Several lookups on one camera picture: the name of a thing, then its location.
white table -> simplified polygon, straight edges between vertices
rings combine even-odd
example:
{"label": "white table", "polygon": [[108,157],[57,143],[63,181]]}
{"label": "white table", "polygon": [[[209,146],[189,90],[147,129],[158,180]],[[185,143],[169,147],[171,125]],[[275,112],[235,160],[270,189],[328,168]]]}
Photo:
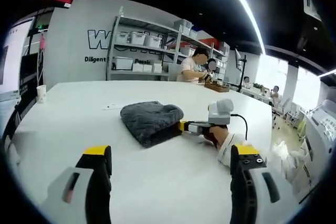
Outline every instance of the white table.
{"label": "white table", "polygon": [[[14,144],[21,156],[22,183],[40,204],[50,183],[75,166],[94,145],[111,145],[113,223],[228,223],[232,210],[229,169],[202,137],[184,134],[144,149],[120,119],[123,105],[140,101],[175,104],[185,120],[207,120],[210,102],[230,98],[248,122],[248,140],[269,150],[271,107],[241,93],[217,93],[184,82],[97,81],[62,83],[35,104],[19,125]],[[103,110],[107,105],[114,110]],[[230,132],[245,134],[232,118]]]}
{"label": "white table", "polygon": [[253,88],[253,87],[251,89],[242,88],[241,93],[252,95],[257,100],[260,100],[260,101],[262,101],[264,103],[267,103],[267,104],[269,104],[269,102],[272,101],[272,98],[269,96],[269,94],[263,95],[263,93],[261,93],[260,89],[256,89],[256,88]]}

monitor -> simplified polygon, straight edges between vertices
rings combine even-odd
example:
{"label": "monitor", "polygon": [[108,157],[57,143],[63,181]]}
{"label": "monitor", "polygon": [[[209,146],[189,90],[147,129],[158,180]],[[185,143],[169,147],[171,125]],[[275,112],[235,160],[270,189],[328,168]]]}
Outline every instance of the monitor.
{"label": "monitor", "polygon": [[242,63],[241,63],[240,59],[241,59],[240,53],[236,49],[236,68],[241,72],[242,71]]}

wooden tray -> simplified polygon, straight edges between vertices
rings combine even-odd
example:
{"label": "wooden tray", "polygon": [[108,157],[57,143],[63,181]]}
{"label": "wooden tray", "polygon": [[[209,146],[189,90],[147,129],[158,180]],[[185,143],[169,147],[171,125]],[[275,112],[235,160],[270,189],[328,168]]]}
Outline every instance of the wooden tray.
{"label": "wooden tray", "polygon": [[204,87],[206,87],[208,89],[212,89],[212,90],[217,91],[219,93],[229,92],[229,90],[230,90],[229,87],[224,87],[222,85],[213,84],[213,83],[206,83],[206,84],[204,84]]}

window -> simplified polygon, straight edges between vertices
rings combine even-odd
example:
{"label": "window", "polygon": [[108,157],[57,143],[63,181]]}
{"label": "window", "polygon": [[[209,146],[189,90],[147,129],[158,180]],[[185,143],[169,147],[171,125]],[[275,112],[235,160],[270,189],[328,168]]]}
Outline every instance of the window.
{"label": "window", "polygon": [[283,95],[288,71],[288,62],[278,58],[260,55],[256,83],[272,89],[279,87],[279,94]]}
{"label": "window", "polygon": [[312,72],[299,67],[293,102],[307,111],[314,109],[319,100],[320,86],[320,78]]}

sleeve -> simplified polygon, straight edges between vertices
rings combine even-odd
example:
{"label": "sleeve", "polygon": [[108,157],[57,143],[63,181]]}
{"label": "sleeve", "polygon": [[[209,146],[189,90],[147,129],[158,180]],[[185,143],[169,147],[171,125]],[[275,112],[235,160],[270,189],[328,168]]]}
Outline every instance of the sleeve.
{"label": "sleeve", "polygon": [[225,166],[230,167],[231,163],[231,147],[234,144],[243,144],[245,143],[245,137],[242,134],[229,134],[224,144],[222,145],[221,149],[218,152],[217,158],[218,160]]}
{"label": "sleeve", "polygon": [[182,63],[181,63],[181,72],[184,71],[184,70],[192,70],[192,65],[191,65],[191,62],[190,62],[190,58],[185,58]]}

